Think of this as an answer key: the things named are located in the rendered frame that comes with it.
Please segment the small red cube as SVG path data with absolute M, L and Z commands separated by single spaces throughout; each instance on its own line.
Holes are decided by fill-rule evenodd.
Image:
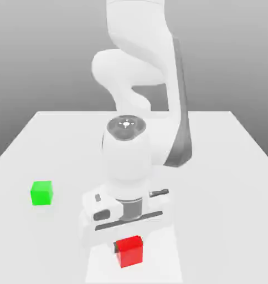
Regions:
M 116 253 L 121 268 L 136 265 L 143 261 L 143 240 L 141 236 L 132 236 L 117 240 L 119 252 Z

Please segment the small green cube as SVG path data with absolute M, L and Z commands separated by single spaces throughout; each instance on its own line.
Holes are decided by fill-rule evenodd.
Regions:
M 53 199 L 53 186 L 51 181 L 35 181 L 30 190 L 34 206 L 51 205 Z

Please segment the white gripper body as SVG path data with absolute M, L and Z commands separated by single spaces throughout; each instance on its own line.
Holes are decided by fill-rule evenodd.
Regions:
M 146 241 L 151 233 L 173 225 L 173 221 L 173 202 L 169 198 L 151 198 L 149 212 L 131 221 L 94 221 L 83 210 L 79 215 L 79 237 L 84 248 L 101 244 L 112 247 L 117 240 L 136 235 Z

